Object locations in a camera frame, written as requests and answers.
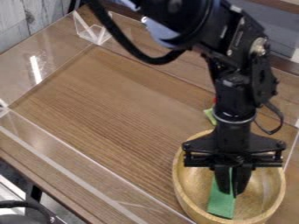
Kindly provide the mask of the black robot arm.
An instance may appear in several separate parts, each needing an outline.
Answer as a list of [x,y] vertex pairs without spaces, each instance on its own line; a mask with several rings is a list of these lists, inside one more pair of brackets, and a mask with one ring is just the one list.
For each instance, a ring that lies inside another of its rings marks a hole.
[[205,59],[216,92],[213,131],[181,144],[182,164],[208,167],[214,172],[218,190],[240,195],[257,167],[279,167],[285,143],[250,132],[257,108],[283,113],[269,102],[276,96],[277,78],[269,65],[269,43],[260,23],[228,0],[122,0],[142,16],[153,40],[169,52],[150,57],[138,50],[108,15],[101,0],[88,7],[125,50],[142,62],[162,65],[185,51]]

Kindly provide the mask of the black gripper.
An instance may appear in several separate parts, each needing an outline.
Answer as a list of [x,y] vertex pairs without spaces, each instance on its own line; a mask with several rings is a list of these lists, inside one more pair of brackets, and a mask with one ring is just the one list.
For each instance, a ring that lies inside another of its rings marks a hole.
[[229,167],[232,169],[232,191],[237,197],[245,190],[252,169],[280,167],[285,142],[264,137],[250,131],[250,123],[220,122],[188,138],[181,144],[185,167],[209,167],[214,170],[218,190],[229,194]]

